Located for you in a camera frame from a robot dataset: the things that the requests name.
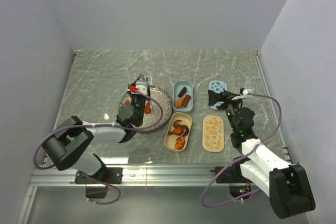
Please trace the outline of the orange drumstick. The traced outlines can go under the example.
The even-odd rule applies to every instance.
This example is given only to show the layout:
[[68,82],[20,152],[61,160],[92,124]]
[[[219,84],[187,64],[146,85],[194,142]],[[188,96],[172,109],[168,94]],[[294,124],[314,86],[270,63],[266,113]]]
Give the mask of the orange drumstick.
[[183,127],[176,127],[174,130],[169,131],[167,134],[168,135],[178,135],[181,136],[184,132],[184,128]]

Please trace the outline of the blue lunch box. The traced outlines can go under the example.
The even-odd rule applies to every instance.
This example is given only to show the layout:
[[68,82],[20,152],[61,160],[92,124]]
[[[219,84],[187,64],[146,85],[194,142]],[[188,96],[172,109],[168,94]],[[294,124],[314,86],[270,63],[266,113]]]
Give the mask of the blue lunch box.
[[[176,99],[179,98],[177,95],[183,87],[187,87],[187,92],[184,94],[184,96],[182,98],[184,98],[187,94],[189,94],[191,96],[191,100],[189,101],[187,107],[176,108],[175,105],[174,105],[174,102],[175,102]],[[192,85],[192,83],[189,82],[189,81],[184,81],[184,80],[179,80],[179,81],[175,82],[174,93],[173,93],[173,110],[174,110],[174,112],[182,112],[182,113],[190,114],[192,109],[193,109],[193,85]]]

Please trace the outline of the red-brown meat slab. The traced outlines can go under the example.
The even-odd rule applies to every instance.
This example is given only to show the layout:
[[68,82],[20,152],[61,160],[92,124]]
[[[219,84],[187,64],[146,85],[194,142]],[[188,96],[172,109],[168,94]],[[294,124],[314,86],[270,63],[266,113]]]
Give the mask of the red-brown meat slab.
[[187,95],[183,98],[182,106],[183,106],[183,107],[187,107],[187,106],[188,106],[188,103],[189,103],[190,100],[191,100],[191,96],[190,96],[189,94],[187,94]]

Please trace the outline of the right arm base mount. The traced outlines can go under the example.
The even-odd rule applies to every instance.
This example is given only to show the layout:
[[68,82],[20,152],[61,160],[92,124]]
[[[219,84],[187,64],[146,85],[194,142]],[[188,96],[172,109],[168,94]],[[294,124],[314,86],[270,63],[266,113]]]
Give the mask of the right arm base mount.
[[217,184],[229,184],[229,193],[232,197],[237,197],[251,192],[251,181],[241,174],[240,164],[250,161],[249,158],[244,158],[226,169],[216,179]]

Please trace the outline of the beige lunch box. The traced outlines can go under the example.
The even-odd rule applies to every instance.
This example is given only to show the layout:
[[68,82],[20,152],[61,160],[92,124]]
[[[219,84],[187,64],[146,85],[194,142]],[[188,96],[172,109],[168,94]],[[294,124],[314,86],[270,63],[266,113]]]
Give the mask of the beige lunch box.
[[[178,135],[168,135],[167,134],[169,131],[172,131],[172,130],[175,129],[175,127],[173,126],[173,122],[175,120],[181,120],[182,124],[186,125],[186,127],[184,127],[184,132],[181,135],[185,138],[185,145],[184,145],[184,148],[182,150],[179,150],[179,151],[175,150],[174,145],[175,145],[176,139],[180,136],[178,136]],[[185,114],[185,113],[181,113],[181,112],[174,113],[172,115],[171,119],[170,119],[168,130],[167,130],[167,133],[166,133],[165,138],[164,138],[165,147],[169,151],[172,151],[172,152],[183,152],[187,147],[189,135],[190,135],[190,132],[191,132],[191,127],[192,127],[191,116],[189,116],[188,114]]]

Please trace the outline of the spotted orange food piece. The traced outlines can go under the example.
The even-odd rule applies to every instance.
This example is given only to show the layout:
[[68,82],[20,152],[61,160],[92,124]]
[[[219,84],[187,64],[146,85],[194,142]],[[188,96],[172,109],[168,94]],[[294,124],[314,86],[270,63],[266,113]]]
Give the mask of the spotted orange food piece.
[[175,150],[182,150],[184,148],[185,145],[185,138],[183,136],[180,136],[176,139],[174,148]]

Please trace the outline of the orange fried cutlet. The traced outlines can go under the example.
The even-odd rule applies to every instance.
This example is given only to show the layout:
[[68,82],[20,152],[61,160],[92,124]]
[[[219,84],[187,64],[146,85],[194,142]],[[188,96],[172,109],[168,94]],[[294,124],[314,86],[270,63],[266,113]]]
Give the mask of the orange fried cutlet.
[[178,98],[175,100],[174,105],[176,108],[181,108],[183,106],[184,98]]

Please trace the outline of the orange crab claw piece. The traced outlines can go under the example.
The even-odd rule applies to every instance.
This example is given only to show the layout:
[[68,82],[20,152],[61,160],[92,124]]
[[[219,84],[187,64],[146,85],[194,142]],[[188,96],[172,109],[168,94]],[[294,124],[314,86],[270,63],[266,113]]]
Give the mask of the orange crab claw piece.
[[146,106],[145,106],[144,113],[145,114],[150,114],[151,111],[152,111],[152,109],[151,109],[151,102],[148,101],[147,104],[146,104]]

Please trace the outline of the black sea cucumber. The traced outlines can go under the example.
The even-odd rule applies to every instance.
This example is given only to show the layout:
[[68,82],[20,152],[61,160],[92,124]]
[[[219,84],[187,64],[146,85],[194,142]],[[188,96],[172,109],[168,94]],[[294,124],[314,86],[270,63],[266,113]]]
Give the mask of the black sea cucumber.
[[187,92],[187,87],[183,87],[180,92],[178,93],[178,97],[181,98],[184,96],[184,94]]

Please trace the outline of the dark glazed food piece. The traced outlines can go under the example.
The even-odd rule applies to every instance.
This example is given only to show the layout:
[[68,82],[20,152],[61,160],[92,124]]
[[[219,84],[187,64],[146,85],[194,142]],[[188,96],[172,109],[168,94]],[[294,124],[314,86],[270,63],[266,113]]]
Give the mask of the dark glazed food piece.
[[182,121],[181,121],[181,120],[175,120],[175,121],[173,122],[173,126],[174,126],[175,128],[178,128],[178,127],[186,127],[186,125],[182,124]]

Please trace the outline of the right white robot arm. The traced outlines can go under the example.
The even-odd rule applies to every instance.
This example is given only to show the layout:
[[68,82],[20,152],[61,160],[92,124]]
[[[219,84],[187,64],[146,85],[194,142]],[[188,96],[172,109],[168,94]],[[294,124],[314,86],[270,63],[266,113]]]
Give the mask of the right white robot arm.
[[249,180],[263,191],[280,219],[313,211],[316,202],[307,173],[300,164],[284,161],[264,145],[253,132],[255,113],[243,106],[243,100],[256,96],[252,89],[240,89],[238,94],[208,90],[208,105],[221,102],[232,128],[231,142],[241,156],[219,170],[206,186],[211,185],[227,170],[238,182]]

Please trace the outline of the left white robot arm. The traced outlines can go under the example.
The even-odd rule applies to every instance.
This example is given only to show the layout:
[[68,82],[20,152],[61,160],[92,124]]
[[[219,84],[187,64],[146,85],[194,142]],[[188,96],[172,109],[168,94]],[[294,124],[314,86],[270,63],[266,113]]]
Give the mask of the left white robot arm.
[[85,123],[77,116],[65,120],[40,144],[53,163],[50,167],[58,170],[76,169],[86,173],[92,182],[102,182],[106,177],[106,165],[98,155],[89,154],[86,149],[93,140],[128,142],[141,130],[146,101],[150,97],[148,79],[139,74],[128,85],[128,94],[131,103],[122,106],[116,121],[110,125]]

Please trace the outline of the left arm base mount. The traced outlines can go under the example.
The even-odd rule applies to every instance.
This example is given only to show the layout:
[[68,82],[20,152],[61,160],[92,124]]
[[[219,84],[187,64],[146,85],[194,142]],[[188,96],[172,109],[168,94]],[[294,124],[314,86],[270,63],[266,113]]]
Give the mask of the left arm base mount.
[[107,196],[109,185],[119,185],[122,182],[123,168],[107,167],[98,171],[95,175],[85,175],[77,171],[75,176],[76,185],[85,185],[85,194],[89,199],[104,199]]

